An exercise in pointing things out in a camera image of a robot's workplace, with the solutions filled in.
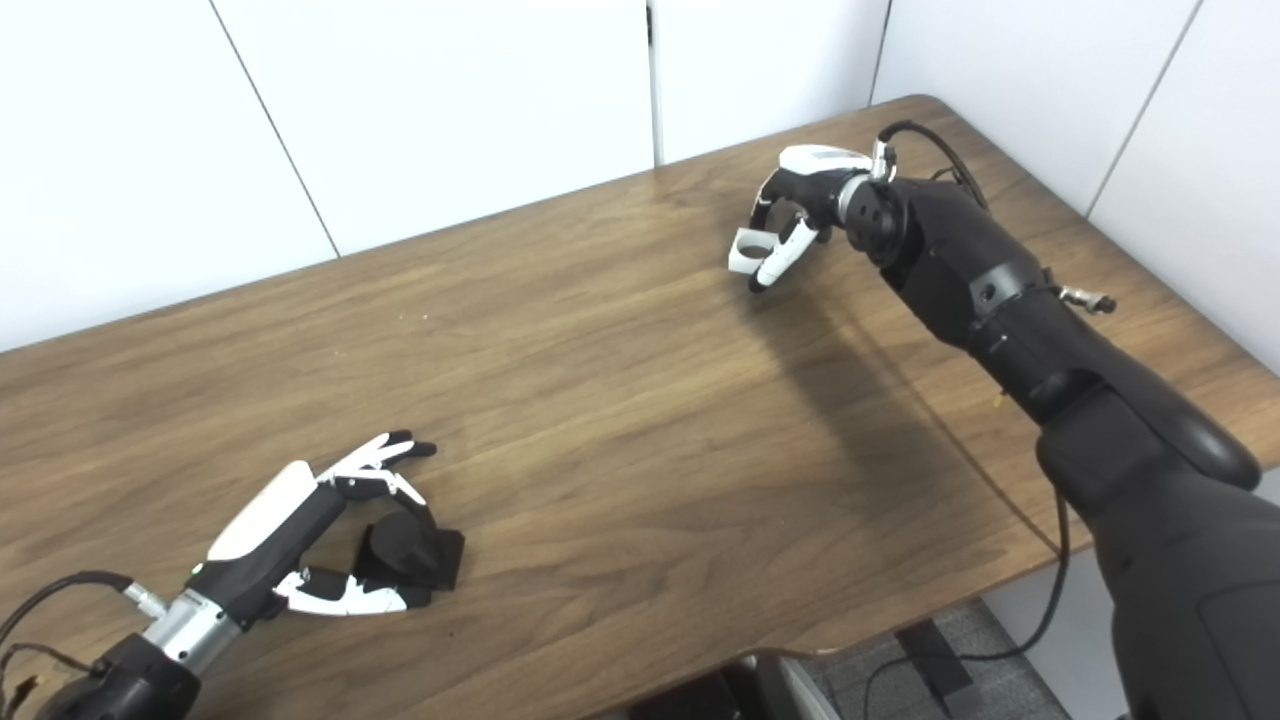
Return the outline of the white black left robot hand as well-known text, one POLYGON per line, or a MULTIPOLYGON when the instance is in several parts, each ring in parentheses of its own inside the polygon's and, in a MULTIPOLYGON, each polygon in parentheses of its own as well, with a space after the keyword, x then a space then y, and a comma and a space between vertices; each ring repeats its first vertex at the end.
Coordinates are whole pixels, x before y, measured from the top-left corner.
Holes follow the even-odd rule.
POLYGON ((435 445, 393 430, 320 473, 303 460, 287 464, 224 527, 186 589, 216 605, 242 632, 284 610, 343 618, 428 606, 429 589, 305 568, 302 557, 351 503, 389 498, 411 520, 425 520, 426 500, 394 465, 435 454, 435 445))

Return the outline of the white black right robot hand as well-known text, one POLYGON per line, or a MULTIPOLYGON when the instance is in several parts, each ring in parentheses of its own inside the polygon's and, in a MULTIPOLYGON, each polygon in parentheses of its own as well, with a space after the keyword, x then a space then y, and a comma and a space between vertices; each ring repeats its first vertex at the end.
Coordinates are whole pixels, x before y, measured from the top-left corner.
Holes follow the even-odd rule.
POLYGON ((868 181, 882 179, 882 169, 879 158, 846 149, 818 143, 783 149, 777 169, 756 191, 748 228, 763 232, 778 202, 791 202, 797 210, 750 273, 749 290, 765 292, 813 243, 828 241, 833 228, 842 229, 852 191, 868 181))

